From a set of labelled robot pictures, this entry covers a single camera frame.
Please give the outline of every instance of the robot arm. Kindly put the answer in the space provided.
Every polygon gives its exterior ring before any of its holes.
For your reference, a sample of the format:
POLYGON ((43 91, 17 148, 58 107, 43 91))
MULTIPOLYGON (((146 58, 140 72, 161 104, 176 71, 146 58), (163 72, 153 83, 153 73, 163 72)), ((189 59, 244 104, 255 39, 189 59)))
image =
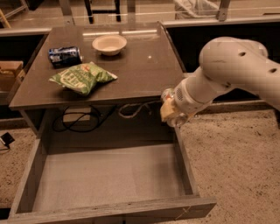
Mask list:
POLYGON ((280 110, 280 65, 268 59, 261 43, 215 38, 202 48, 199 67, 175 87, 173 97, 162 96, 162 120, 179 126, 182 117, 195 115, 234 88, 258 95, 280 110))

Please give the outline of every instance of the drawer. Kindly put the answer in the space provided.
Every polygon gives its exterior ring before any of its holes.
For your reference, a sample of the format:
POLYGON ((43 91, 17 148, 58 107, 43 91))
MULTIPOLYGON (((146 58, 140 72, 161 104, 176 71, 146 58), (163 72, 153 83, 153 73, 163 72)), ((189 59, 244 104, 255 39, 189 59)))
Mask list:
POLYGON ((45 112, 9 223, 149 223, 205 217, 179 129, 160 105, 125 119, 115 111, 86 133, 57 132, 45 112))

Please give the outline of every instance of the desk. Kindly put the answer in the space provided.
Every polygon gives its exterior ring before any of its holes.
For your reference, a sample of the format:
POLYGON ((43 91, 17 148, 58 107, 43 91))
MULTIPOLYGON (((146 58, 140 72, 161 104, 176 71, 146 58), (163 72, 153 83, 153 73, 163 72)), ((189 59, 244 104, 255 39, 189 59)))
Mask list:
MULTIPOLYGON (((40 117, 39 111, 47 108, 159 100, 163 90, 175 87, 182 78, 180 65, 159 24, 53 28, 10 107, 20 110, 29 119, 30 113, 34 116, 34 110, 40 117), (105 57, 91 45, 100 34, 110 32, 121 33, 128 44, 120 54, 105 57), (51 83, 49 78, 63 69, 53 68, 48 60, 48 49, 62 46, 78 46, 84 56, 83 62, 93 61, 117 75, 118 80, 94 89, 88 97, 51 83)), ((37 132, 40 119, 35 120, 30 125, 37 132)))
POLYGON ((60 108, 158 101, 182 78, 160 24, 53 28, 10 104, 37 134, 10 223, 146 224, 205 217, 216 200, 200 197, 179 130, 160 121, 161 103, 151 106, 151 115, 140 111, 135 119, 115 112, 87 133, 52 129, 60 108), (91 43, 112 32, 128 44, 114 57, 102 56, 91 43), (118 79, 88 97, 49 82, 63 68, 53 68, 47 51, 61 46, 78 46, 84 62, 118 79))

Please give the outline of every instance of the chip bag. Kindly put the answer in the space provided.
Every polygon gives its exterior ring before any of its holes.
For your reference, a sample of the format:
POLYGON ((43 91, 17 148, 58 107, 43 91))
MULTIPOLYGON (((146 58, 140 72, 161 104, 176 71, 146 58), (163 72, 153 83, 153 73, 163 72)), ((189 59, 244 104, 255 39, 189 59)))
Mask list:
POLYGON ((70 88, 80 95, 88 95, 97 82, 105 83, 116 79, 116 75, 90 62, 71 66, 52 76, 49 81, 54 81, 65 88, 70 88))

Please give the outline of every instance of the gray desk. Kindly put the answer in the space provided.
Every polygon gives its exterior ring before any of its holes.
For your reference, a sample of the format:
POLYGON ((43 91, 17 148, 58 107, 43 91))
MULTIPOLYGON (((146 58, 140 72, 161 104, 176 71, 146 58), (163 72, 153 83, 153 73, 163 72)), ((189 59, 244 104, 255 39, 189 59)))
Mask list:
POLYGON ((182 77, 180 65, 160 24, 53 28, 10 107, 20 110, 37 132, 45 109, 159 100, 162 91, 174 88, 182 77), (120 33, 128 40, 125 49, 114 57, 100 55, 92 47, 95 38, 110 32, 120 33), (84 56, 83 62, 93 61, 118 79, 98 86, 87 97, 50 82, 52 75, 65 68, 53 68, 48 60, 48 49, 62 46, 78 46, 84 56))

